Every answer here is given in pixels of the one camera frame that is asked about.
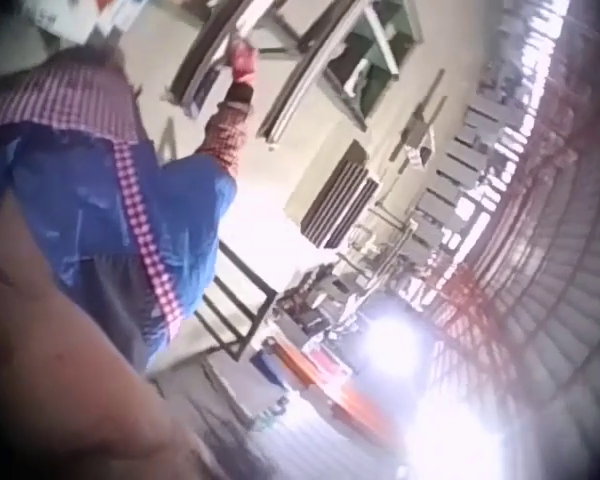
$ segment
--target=person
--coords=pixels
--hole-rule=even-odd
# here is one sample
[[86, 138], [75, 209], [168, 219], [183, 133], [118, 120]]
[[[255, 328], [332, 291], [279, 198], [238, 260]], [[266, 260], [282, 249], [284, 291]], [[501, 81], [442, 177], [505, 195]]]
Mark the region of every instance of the person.
[[248, 43], [232, 43], [233, 83], [202, 144], [166, 166], [115, 50], [63, 50], [0, 79], [0, 245], [24, 248], [10, 245], [9, 231], [24, 222], [18, 241], [30, 236], [28, 247], [42, 259], [19, 268], [45, 272], [139, 371], [213, 278], [218, 225], [236, 194], [255, 58]]
[[59, 478], [269, 478], [208, 467], [141, 375], [213, 276], [255, 62], [232, 45], [234, 81], [204, 141], [164, 167], [111, 50], [69, 49], [0, 79], [0, 445], [25, 465]]

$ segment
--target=bright light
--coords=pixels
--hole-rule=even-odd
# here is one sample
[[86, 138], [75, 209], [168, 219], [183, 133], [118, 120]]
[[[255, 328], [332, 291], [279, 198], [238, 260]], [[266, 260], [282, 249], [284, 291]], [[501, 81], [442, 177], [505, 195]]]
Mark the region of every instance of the bright light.
[[407, 451], [419, 480], [503, 476], [498, 438], [462, 404], [423, 400], [407, 435]]
[[387, 375], [408, 377], [417, 366], [417, 339], [404, 321], [380, 319], [369, 325], [367, 355]]

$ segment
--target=hand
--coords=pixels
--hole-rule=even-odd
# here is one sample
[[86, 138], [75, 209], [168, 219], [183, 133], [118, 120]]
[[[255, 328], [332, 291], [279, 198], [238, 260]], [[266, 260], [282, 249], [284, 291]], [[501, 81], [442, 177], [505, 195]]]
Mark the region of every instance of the hand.
[[244, 83], [253, 86], [258, 57], [256, 49], [246, 40], [234, 38], [231, 39], [228, 57], [234, 83]]

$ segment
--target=red checkered shirt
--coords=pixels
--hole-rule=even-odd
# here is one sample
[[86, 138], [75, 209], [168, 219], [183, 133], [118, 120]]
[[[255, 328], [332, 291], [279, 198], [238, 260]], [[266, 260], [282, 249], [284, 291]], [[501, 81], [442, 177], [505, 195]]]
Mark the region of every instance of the red checkered shirt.
[[[17, 81], [13, 85], [0, 85], [0, 126], [33, 122], [57, 130], [83, 131], [113, 143], [127, 220], [169, 336], [173, 338], [182, 322], [183, 311], [174, 283], [158, 253], [131, 154], [131, 146], [144, 136], [133, 88], [116, 68], [66, 58], [55, 61], [52, 58], [11, 79]], [[248, 114], [248, 107], [241, 104], [220, 104], [198, 149], [217, 158], [232, 175], [237, 169], [238, 151], [246, 141]]]

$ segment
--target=floor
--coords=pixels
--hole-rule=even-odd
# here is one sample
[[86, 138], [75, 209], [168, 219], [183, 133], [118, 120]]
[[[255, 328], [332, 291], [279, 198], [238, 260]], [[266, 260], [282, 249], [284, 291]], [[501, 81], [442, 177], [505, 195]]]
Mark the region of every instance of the floor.
[[[214, 389], [199, 362], [182, 362], [154, 378], [174, 413], [197, 432], [206, 431], [208, 425], [192, 408], [192, 398], [203, 410], [237, 423], [227, 397]], [[334, 429], [300, 398], [274, 425], [249, 437], [274, 463], [275, 480], [393, 480], [399, 467], [379, 448]]]

